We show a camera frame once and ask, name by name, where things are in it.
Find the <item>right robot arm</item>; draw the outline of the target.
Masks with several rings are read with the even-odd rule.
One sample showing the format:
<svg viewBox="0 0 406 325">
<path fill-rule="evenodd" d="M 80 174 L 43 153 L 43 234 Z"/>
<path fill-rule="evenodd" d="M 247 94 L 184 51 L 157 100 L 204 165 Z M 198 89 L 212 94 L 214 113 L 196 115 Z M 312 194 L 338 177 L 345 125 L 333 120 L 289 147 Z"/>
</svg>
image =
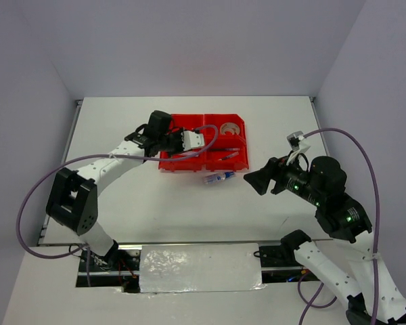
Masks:
<svg viewBox="0 0 406 325">
<path fill-rule="evenodd" d="M 270 158 L 263 168 L 244 176 L 260 195 L 275 181 L 272 194 L 288 190 L 316 208 L 318 224 L 343 250 L 352 272 L 342 271 L 301 230 L 281 239 L 281 259 L 316 275 L 343 305 L 350 324 L 371 324 L 372 316 L 377 324 L 406 324 L 406 298 L 373 253 L 371 221 L 362 205 L 345 192 L 346 179 L 340 163 L 328 156 L 314 158 L 307 171 L 298 162 L 289 165 L 285 157 Z"/>
</svg>

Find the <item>large clear tape roll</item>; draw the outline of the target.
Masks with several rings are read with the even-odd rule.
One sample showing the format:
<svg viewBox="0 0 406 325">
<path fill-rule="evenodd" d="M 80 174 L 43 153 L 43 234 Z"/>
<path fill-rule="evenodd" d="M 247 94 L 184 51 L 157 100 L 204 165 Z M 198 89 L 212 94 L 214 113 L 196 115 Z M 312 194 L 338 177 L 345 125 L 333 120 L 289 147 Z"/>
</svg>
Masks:
<svg viewBox="0 0 406 325">
<path fill-rule="evenodd" d="M 236 123 L 226 122 L 220 126 L 219 132 L 221 135 L 239 135 L 241 133 L 241 128 Z"/>
</svg>

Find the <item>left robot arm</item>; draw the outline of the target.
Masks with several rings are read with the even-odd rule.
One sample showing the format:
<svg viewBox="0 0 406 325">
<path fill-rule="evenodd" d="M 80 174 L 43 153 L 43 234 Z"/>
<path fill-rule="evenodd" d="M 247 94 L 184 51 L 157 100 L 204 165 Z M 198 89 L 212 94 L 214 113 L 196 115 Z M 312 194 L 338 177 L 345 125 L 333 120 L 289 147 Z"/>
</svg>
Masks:
<svg viewBox="0 0 406 325">
<path fill-rule="evenodd" d="M 184 132 L 183 127 L 173 125 L 170 114 L 153 111 L 149 121 L 127 135 L 107 157 L 77 170 L 60 169 L 47 201 L 47 215 L 87 244 L 102 269 L 115 268 L 125 252 L 97 220 L 99 195 L 126 172 L 142 165 L 146 157 L 182 152 Z"/>
</svg>

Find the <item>blue pen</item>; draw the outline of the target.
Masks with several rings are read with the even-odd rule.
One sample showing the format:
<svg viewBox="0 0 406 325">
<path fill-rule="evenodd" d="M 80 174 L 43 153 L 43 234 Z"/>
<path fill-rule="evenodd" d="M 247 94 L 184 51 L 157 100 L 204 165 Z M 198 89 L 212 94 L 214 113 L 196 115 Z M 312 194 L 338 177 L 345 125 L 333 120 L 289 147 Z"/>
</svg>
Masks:
<svg viewBox="0 0 406 325">
<path fill-rule="evenodd" d="M 240 151 L 240 148 L 211 148 L 211 152 L 235 152 Z"/>
<path fill-rule="evenodd" d="M 240 154 L 239 150 L 235 150 L 235 151 L 231 151 L 231 152 L 226 152 L 226 155 L 218 158 L 218 161 L 226 161 L 232 158 L 235 158 L 236 156 L 238 156 Z"/>
</svg>

